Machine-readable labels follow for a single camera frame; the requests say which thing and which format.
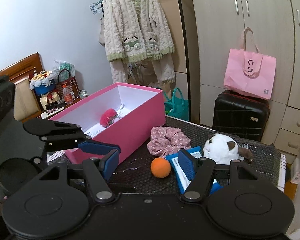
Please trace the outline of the blue wet wipes pack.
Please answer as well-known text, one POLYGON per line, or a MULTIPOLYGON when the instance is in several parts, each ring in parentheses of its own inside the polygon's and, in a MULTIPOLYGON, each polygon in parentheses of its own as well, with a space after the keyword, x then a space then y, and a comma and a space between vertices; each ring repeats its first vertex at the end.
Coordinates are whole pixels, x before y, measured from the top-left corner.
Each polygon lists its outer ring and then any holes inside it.
MULTIPOLYGON (((194 148, 188 149, 187 151, 193 157, 200 158, 200 157, 202 157, 202 154, 201 154, 200 150, 201 150, 201 147, 200 146, 196 146, 194 148)), ((183 194, 184 191, 189 186, 190 181, 188 180, 187 176, 185 175, 185 173, 183 172, 182 168, 179 165, 178 154, 174 153, 174 154, 167 155, 165 157, 165 159, 170 162, 171 167, 174 169, 174 171, 176 173, 176 178, 177 178, 177 183, 178 183, 178 186, 179 186, 179 190, 180 190, 181 194, 183 194)), ((220 190, 221 188, 223 188, 223 186, 221 186, 217 182, 217 180, 214 179, 210 193, 213 194, 214 192, 220 190)))

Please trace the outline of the orange plush ball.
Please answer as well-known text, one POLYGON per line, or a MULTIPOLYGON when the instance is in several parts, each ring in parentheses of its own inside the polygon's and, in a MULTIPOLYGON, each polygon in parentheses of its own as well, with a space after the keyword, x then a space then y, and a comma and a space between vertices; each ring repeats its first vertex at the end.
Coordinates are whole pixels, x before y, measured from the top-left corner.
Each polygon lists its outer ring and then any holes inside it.
POLYGON ((156 178, 165 178, 171 172, 169 161, 163 158, 155 158, 151 163, 151 173, 156 178))

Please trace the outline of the pink strawberry plush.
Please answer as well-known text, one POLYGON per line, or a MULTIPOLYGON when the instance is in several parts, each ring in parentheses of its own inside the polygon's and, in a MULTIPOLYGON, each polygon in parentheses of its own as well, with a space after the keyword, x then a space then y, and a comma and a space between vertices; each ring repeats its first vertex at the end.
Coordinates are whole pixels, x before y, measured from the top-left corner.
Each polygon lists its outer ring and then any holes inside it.
POLYGON ((110 108, 110 109, 106 110, 101 115, 100 125, 105 128, 110 126, 113 123, 114 119, 117 118, 117 116, 118 116, 118 113, 114 109, 110 108))

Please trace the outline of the pink floral scrunchie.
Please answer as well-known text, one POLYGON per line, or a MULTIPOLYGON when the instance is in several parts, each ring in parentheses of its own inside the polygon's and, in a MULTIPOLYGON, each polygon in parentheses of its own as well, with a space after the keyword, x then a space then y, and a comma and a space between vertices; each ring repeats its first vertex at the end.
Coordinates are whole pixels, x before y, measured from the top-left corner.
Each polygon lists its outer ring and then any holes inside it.
POLYGON ((191 139, 181 129, 175 127, 159 126, 151 129, 151 139, 147 149, 151 155, 166 158, 180 149, 190 149, 191 139))

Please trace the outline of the white panda plush ball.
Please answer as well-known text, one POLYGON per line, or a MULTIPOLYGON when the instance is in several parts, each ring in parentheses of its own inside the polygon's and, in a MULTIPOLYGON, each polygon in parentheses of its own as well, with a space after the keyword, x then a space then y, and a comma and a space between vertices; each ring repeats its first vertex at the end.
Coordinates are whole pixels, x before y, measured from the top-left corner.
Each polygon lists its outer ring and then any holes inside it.
POLYGON ((220 133, 213 134, 207 139, 203 147, 203 156, 221 165, 230 165, 233 160, 251 163, 254 159, 251 150, 239 147, 234 139, 220 133))

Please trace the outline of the black bubble mat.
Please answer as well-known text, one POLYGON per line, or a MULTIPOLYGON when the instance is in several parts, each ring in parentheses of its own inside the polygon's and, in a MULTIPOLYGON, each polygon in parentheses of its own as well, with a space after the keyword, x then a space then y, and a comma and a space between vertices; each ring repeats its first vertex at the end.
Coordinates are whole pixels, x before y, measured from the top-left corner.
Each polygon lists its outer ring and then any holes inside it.
MULTIPOLYGON (((166 117, 166 126, 181 129, 191 139, 191 146, 203 147, 208 137, 215 133, 209 128, 186 122, 181 119, 166 117)), ((261 176, 270 181, 274 186, 279 183, 281 153, 274 145, 265 145, 258 141, 231 136, 239 146, 245 147, 254 155, 250 164, 261 176)), ((156 178, 150 170, 154 156, 147 149, 149 140, 146 140, 115 170, 110 178, 110 183, 123 184, 129 192, 145 194, 179 194, 177 178, 174 171, 166 178, 156 178)))

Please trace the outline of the wooden headboard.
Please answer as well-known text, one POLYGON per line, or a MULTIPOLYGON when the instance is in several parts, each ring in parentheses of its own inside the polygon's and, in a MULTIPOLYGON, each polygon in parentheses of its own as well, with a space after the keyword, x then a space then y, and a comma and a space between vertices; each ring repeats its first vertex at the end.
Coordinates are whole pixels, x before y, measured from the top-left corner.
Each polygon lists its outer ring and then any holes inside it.
POLYGON ((27 56, 0 71, 0 76, 7 75, 15 84, 14 111, 15 120, 26 122, 40 117, 43 108, 39 97, 30 89, 34 74, 43 70, 39 53, 27 56))

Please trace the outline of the pink cardboard box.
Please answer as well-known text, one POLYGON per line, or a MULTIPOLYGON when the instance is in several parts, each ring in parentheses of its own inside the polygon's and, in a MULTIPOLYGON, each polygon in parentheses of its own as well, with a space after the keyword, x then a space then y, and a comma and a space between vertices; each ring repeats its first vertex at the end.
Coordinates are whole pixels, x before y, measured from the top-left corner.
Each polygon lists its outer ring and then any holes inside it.
POLYGON ((127 83, 112 84, 53 116, 53 121, 80 125, 85 132, 99 123, 108 109, 125 105, 121 119, 92 139, 121 148, 119 162, 126 160, 151 136, 153 127, 165 124, 163 91, 127 83))

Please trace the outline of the orange drink bottle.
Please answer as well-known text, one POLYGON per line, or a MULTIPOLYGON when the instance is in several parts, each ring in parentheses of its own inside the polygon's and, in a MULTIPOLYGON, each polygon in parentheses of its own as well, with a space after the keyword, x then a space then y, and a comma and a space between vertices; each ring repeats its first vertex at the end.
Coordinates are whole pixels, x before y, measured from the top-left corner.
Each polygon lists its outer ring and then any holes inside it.
POLYGON ((72 98, 72 95, 71 95, 71 92, 68 88, 68 86, 66 84, 62 85, 63 87, 63 98, 64 98, 64 101, 67 105, 70 105, 73 103, 73 98, 72 98))

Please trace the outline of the teal tote bag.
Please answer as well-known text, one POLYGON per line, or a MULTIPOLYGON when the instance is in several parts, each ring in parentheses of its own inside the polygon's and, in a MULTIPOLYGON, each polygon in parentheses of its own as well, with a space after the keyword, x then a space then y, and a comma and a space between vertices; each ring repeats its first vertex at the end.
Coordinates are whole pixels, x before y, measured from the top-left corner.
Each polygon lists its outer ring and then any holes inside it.
POLYGON ((176 87, 171 98, 163 92, 165 113, 168 116, 189 121, 189 101, 184 99, 182 91, 176 87))

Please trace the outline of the black suitcase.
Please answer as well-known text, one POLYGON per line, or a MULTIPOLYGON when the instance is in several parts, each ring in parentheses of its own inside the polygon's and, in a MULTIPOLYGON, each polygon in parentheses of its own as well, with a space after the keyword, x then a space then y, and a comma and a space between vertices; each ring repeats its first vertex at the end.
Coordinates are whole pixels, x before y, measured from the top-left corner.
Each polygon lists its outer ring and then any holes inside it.
POLYGON ((269 116, 267 100, 225 90, 215 100, 212 128, 244 139, 261 141, 269 116))

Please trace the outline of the flower bouquet box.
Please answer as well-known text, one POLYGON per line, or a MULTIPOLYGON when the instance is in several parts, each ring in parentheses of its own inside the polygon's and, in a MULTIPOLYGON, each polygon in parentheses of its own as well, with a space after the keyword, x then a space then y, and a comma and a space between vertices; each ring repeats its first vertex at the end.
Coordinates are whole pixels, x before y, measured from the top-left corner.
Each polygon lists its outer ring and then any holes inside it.
POLYGON ((39 73, 34 70, 34 75, 30 80, 29 88, 30 90, 34 90, 37 96, 47 94, 55 89, 56 78, 56 73, 51 70, 42 70, 39 73))

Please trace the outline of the pink tote bag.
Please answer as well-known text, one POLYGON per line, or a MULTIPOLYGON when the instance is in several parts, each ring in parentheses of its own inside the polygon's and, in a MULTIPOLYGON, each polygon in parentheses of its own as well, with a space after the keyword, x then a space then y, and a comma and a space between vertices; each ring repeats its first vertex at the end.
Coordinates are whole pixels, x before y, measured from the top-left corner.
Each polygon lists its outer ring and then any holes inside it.
POLYGON ((223 85, 245 96, 270 100, 273 91, 276 58, 255 51, 246 50, 245 36, 253 30, 243 29, 241 48, 230 49, 223 85))

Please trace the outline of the cream knit cardigan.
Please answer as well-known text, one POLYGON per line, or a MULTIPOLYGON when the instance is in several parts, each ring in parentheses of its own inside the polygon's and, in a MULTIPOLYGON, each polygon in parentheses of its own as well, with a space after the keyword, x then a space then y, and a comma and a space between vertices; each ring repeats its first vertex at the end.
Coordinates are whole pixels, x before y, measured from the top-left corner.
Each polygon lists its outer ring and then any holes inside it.
POLYGON ((150 61, 158 83, 174 83, 173 38, 159 0, 103 0, 104 46, 113 82, 128 65, 150 61))

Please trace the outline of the beige wardrobe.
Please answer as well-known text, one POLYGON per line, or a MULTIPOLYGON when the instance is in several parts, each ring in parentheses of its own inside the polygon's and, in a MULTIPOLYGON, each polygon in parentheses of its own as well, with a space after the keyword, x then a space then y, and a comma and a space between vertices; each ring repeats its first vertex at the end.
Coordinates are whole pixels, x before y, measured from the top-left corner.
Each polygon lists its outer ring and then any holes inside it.
POLYGON ((300 150, 300 0, 179 0, 187 32, 192 120, 300 150), (263 128, 228 110, 221 92, 268 102, 263 128))

